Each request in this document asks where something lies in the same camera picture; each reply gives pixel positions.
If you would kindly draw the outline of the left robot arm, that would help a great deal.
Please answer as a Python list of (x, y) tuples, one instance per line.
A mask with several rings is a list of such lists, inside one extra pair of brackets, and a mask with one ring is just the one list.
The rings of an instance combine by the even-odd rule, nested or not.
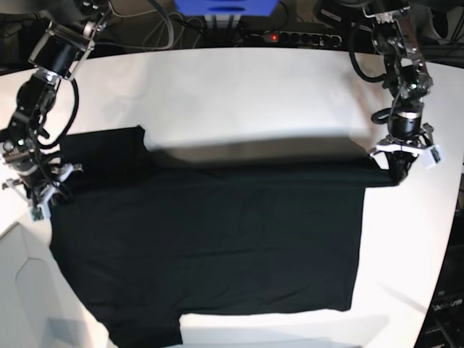
[(427, 156), (431, 164), (441, 160), (433, 140), (434, 128), (423, 123), (424, 97), (433, 79), (420, 50), (411, 21), (408, 1), (343, 1), (346, 7), (358, 8), (372, 21), (373, 47), (383, 58), (385, 73), (366, 75), (355, 57), (355, 39), (361, 29), (357, 21), (351, 29), (348, 49), (355, 72), (366, 82), (381, 83), (393, 97), (390, 107), (372, 114), (371, 121), (385, 125), (387, 136), (379, 141), (371, 154), (383, 153), (389, 165), (389, 175), (395, 183), (406, 179), (417, 158)]

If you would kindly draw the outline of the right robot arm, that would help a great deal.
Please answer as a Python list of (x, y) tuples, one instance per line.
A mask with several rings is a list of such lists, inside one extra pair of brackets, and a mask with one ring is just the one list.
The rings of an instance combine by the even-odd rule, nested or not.
[(2, 1), (1, 13), (25, 15), (39, 12), (49, 19), (49, 26), (36, 44), (29, 62), (36, 68), (30, 79), (17, 93), (16, 109), (8, 126), (1, 131), (1, 163), (18, 174), (17, 180), (8, 180), (3, 187), (16, 189), (22, 184), (26, 193), (22, 198), (36, 220), (46, 217), (49, 201), (62, 194), (61, 184), (75, 169), (62, 165), (51, 170), (48, 164), (58, 152), (45, 155), (59, 140), (42, 144), (48, 138), (46, 116), (53, 108), (59, 85), (71, 83), (74, 105), (70, 120), (60, 133), (64, 137), (75, 119), (79, 107), (78, 85), (75, 75), (79, 66), (95, 47), (98, 34), (111, 17), (108, 1)]

